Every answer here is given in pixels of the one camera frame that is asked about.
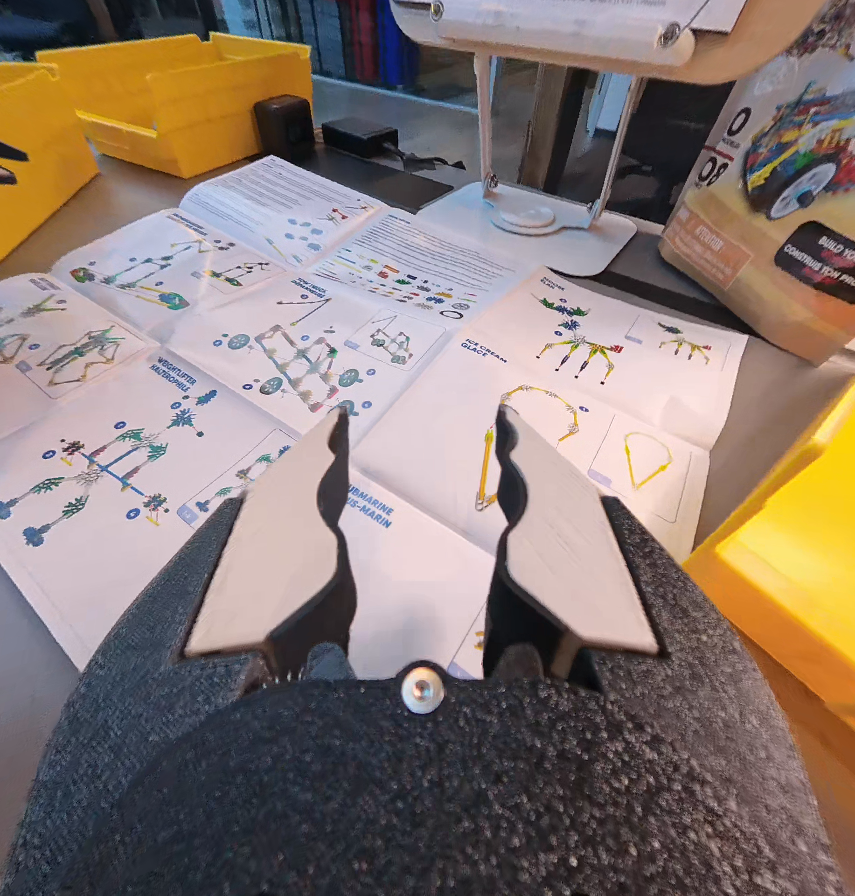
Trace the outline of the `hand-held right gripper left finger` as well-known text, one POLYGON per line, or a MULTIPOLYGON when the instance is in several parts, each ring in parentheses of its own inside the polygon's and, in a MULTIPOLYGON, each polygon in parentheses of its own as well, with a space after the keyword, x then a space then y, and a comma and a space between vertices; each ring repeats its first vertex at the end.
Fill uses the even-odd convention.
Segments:
POLYGON ((185 645, 256 652, 278 679, 352 675, 356 588, 341 530, 349 421, 332 409, 245 493, 185 645))

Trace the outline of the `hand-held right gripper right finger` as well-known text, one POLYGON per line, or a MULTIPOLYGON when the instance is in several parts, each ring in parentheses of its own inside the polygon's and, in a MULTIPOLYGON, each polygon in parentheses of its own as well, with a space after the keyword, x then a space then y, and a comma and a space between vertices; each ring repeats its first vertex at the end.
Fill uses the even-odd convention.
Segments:
POLYGON ((571 678, 589 651, 658 658, 660 637, 611 511, 623 510, 500 405, 496 503, 505 519, 486 603, 482 672, 532 650, 545 678, 571 678))

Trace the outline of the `large instruction sheet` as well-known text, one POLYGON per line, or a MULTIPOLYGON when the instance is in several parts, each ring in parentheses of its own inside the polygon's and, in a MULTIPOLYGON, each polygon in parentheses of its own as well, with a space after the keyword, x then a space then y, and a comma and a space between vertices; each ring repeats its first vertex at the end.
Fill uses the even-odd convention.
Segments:
POLYGON ((0 566, 83 669, 345 409, 356 669, 480 678, 497 405, 684 561, 746 344, 255 162, 0 280, 0 566))

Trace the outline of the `yellow plastic bin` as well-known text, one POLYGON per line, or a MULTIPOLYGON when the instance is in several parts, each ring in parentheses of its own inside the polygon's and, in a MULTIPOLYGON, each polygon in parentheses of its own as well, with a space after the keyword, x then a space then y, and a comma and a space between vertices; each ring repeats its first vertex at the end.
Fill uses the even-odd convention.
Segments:
POLYGON ((684 569, 855 731, 855 379, 684 569))
POLYGON ((98 174, 95 157, 51 66, 0 62, 0 140, 28 162, 0 160, 0 262, 98 174))
POLYGON ((261 151, 254 105, 312 100, 311 49, 211 33, 43 50, 98 153, 191 178, 261 151))

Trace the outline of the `small black cube device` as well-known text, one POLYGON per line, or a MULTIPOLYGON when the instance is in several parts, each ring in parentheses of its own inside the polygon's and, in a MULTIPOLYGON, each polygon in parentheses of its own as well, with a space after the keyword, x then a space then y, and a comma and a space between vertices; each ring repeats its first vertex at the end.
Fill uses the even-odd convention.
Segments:
POLYGON ((299 164, 314 155, 312 109, 309 100, 296 95, 261 99, 253 107, 263 155, 299 164))

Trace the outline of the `K'NEX toy box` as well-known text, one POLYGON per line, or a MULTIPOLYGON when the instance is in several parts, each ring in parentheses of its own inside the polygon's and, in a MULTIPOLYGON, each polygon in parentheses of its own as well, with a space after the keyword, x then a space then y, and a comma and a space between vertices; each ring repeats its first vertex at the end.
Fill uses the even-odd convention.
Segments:
POLYGON ((855 350, 855 1, 735 83, 660 251, 781 349, 855 350))

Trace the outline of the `black power adapter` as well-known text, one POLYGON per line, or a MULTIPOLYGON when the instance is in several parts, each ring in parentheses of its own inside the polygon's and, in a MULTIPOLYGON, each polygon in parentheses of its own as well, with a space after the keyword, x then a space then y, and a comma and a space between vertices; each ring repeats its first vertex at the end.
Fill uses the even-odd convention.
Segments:
POLYGON ((399 153, 398 130, 364 118, 324 121, 321 124, 321 138, 325 146, 364 160, 399 153))

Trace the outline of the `background storage shelves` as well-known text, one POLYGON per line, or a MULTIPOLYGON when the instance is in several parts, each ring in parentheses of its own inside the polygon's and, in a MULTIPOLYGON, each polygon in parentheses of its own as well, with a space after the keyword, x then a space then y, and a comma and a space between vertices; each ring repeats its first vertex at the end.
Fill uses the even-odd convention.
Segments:
POLYGON ((418 90, 417 45, 387 1, 208 2, 219 31, 309 48, 312 75, 412 93, 418 90))

